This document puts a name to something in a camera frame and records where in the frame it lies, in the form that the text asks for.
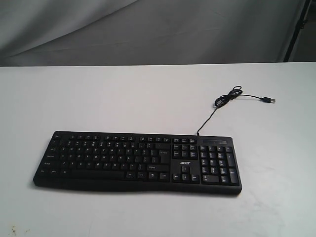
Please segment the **black Acer keyboard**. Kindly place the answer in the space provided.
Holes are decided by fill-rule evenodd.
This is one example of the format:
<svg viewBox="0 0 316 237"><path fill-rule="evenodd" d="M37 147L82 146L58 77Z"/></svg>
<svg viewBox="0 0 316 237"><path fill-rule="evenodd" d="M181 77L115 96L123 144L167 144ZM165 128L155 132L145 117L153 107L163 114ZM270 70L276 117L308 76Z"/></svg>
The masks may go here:
<svg viewBox="0 0 316 237"><path fill-rule="evenodd" d="M198 135L56 131L33 182L97 192L242 190L232 138Z"/></svg>

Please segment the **grey backdrop cloth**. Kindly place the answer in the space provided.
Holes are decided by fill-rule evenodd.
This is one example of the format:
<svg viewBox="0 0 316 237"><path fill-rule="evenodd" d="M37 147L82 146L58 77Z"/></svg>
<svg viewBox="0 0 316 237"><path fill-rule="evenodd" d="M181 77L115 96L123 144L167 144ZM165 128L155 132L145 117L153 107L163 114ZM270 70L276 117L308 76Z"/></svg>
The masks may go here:
<svg viewBox="0 0 316 237"><path fill-rule="evenodd" d="M2 66L282 62L307 0L3 0Z"/></svg>

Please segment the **black tripod stand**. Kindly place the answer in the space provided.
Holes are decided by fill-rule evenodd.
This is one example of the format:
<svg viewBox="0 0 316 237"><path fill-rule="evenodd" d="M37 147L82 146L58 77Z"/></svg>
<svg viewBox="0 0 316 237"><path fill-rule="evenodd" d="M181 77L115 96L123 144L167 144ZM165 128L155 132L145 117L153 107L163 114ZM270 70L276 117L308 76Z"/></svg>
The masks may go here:
<svg viewBox="0 0 316 237"><path fill-rule="evenodd" d="M283 62L316 61L316 1L305 0Z"/></svg>

